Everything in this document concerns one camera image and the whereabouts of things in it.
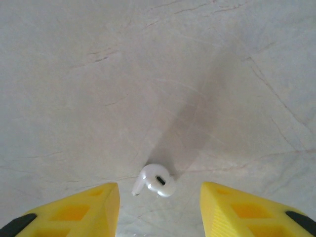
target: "wireless earbud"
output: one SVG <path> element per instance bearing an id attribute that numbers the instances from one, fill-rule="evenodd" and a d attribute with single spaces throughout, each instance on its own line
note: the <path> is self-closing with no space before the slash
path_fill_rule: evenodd
<path id="1" fill-rule="evenodd" d="M 132 194 L 139 195 L 145 185 L 149 190 L 165 198 L 171 196 L 176 190 L 173 177 L 160 164 L 148 164 L 140 171 Z"/>

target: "earbud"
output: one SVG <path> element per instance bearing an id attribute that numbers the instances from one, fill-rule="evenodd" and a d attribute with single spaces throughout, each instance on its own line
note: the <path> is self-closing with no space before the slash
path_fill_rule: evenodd
<path id="1" fill-rule="evenodd" d="M 149 190 L 165 198 L 171 196 L 176 190 L 173 177 L 160 164 L 148 164 L 140 171 L 132 194 L 139 195 L 145 185 Z"/>

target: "white earbud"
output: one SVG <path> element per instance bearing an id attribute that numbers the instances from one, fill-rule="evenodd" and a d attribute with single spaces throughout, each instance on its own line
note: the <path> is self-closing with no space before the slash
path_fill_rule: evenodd
<path id="1" fill-rule="evenodd" d="M 176 190 L 176 183 L 168 170 L 160 164 L 148 164 L 141 171 L 134 185 L 132 194 L 140 194 L 144 186 L 162 197 L 171 196 Z"/>

